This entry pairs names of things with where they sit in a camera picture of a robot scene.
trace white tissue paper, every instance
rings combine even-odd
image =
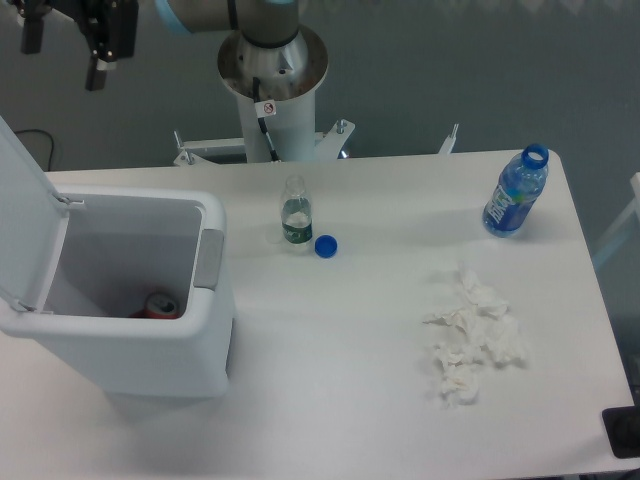
[[[448,406],[470,404],[478,396],[478,370],[485,364],[524,365],[526,349],[518,321],[507,314],[509,303],[478,275],[460,267],[465,306],[429,316],[425,323],[438,323],[464,333],[461,345],[439,343],[434,348],[442,363],[440,392]]]

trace white trash bin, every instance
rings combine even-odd
[[[202,192],[58,186],[0,118],[0,330],[105,391],[212,397],[235,315],[225,212]],[[179,318],[129,318],[154,292]]]

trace green bottle label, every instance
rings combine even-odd
[[[306,227],[292,227],[291,225],[283,223],[282,230],[284,232],[284,238],[286,238],[290,243],[306,243],[311,240],[311,237],[313,237],[311,224]]]

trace table surface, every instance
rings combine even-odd
[[[517,237],[480,214],[514,152],[316,164],[59,172],[60,183],[208,190],[228,214],[238,306],[219,399],[105,395],[38,344],[0,335],[2,478],[486,479],[631,469],[600,413],[631,405],[559,158]],[[278,242],[291,173],[332,259]],[[527,368],[486,367],[443,408],[427,314],[458,262],[510,302]]]

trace plastic water bottle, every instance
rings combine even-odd
[[[549,151],[537,143],[511,159],[482,215],[489,232],[508,237],[518,231],[542,193],[549,173],[548,161]]]
[[[284,238],[287,242],[301,247],[309,245],[313,237],[311,199],[300,175],[287,178],[280,203]]]

